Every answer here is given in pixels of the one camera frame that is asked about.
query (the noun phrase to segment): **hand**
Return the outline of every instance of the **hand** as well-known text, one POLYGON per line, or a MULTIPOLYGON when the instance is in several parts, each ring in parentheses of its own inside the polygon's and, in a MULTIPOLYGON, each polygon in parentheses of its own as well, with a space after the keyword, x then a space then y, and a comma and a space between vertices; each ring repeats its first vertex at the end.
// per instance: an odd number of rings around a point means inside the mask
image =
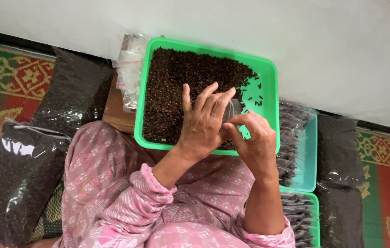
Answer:
POLYGON ((276 132, 265 118, 249 110, 247 114, 233 116, 228 123, 224 123, 224 128, 256 181, 279 181, 276 168, 276 132), (250 132, 250 139, 244 140, 235 126, 242 124, 250 132))
POLYGON ((193 164, 207 157, 226 140, 224 133, 220 134, 221 122, 225 107, 236 90, 232 87, 225 93, 212 94, 217 88, 217 82, 209 85, 198 95, 192 109, 189 85, 183 85, 184 121, 175 148, 193 164))

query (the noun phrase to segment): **forearm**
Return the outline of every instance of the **forearm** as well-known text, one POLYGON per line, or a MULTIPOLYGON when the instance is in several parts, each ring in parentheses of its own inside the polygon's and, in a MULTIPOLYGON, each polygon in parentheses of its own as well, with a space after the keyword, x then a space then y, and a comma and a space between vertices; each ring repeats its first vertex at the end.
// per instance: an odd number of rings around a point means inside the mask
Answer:
POLYGON ((247 200, 244 227, 248 233, 259 235, 277 235, 284 230, 285 219, 277 178, 260 178, 253 183, 247 200))
POLYGON ((152 169, 155 179, 165 188, 172 189, 179 178, 194 164, 183 159, 181 151, 174 147, 152 169))

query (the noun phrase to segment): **white wall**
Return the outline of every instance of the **white wall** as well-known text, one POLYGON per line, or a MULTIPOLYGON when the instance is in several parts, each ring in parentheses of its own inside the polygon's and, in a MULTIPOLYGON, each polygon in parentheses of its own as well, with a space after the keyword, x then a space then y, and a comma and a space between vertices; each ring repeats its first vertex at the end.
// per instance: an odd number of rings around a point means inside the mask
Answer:
POLYGON ((271 59, 281 97, 390 126, 388 0, 0 0, 0 32, 103 57, 126 27, 271 59))

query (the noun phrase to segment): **pink fabric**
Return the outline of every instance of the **pink fabric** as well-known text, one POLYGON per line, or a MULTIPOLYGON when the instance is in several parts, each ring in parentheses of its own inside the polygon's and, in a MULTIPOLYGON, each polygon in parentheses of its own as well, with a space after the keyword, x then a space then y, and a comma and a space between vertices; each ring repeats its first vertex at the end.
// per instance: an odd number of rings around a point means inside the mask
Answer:
POLYGON ((279 235, 244 231, 254 178, 239 157, 209 156, 168 190, 151 172, 164 155, 104 122, 81 127, 65 161, 54 248, 295 247, 287 219, 279 235))

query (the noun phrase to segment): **teal plastic tray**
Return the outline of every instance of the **teal plastic tray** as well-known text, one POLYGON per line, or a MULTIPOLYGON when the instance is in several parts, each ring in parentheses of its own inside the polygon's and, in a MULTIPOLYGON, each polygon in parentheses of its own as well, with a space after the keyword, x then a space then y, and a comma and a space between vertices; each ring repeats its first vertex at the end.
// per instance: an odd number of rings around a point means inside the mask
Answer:
MULTIPOLYGON (((255 80, 250 79, 249 85, 242 87, 242 89, 246 89, 247 91, 243 92, 243 103, 246 104, 246 107, 242 110, 252 110, 255 113, 263 116, 273 130, 277 133, 276 138, 276 153, 279 151, 280 142, 279 142, 279 99, 278 99, 278 85, 277 85, 277 70, 276 66, 268 59, 259 58, 256 56, 242 54, 238 52, 228 51, 219 48, 213 48, 205 45, 192 44, 188 42, 182 42, 178 40, 157 37, 153 38, 148 42, 146 47, 146 53, 144 58, 143 65, 143 73, 142 80, 140 84, 140 92, 139 92, 139 100, 137 105, 136 112, 136 122, 134 126, 134 138, 137 143, 144 148, 150 149, 160 149, 160 150, 170 150, 173 146, 166 144, 159 144, 148 142, 143 138, 143 115, 144 115, 144 101, 145 101, 145 93, 146 93, 146 84, 148 83, 148 74, 150 62, 152 59, 152 53, 154 50, 159 47, 164 49, 173 48, 176 51, 183 52, 194 52, 196 54, 209 54, 211 56, 216 56, 219 58, 230 58, 236 59, 237 61, 243 63, 244 65, 248 65, 254 72, 258 74, 259 79, 255 80), (258 99, 258 96, 261 95, 263 99, 261 106, 255 106, 254 101, 258 99)), ((249 138, 248 130, 245 126, 240 127, 240 131, 245 138, 249 138)), ((238 154, 234 150, 219 150, 216 149, 212 152, 212 154, 217 155, 234 155, 238 154)))
MULTIPOLYGON (((291 190, 291 189, 280 189, 280 191, 281 192, 290 191, 293 193, 304 194, 304 195, 308 196, 311 200, 313 200, 315 202, 315 205, 311 206, 309 208, 311 211, 314 211, 314 213, 311 214, 311 217, 316 218, 316 219, 320 219, 320 217, 319 217, 319 199, 315 194, 308 193, 308 192, 301 192, 298 190, 291 190)), ((313 235, 313 240, 311 241, 311 243, 315 247, 320 247, 320 222, 319 221, 311 222, 311 226, 316 227, 316 228, 310 229, 310 233, 313 235)))
POLYGON ((310 120, 303 133, 298 136, 298 158, 296 159, 296 176, 292 178, 290 187, 280 186, 281 189, 296 189, 313 192, 316 188, 318 167, 318 119, 310 120))

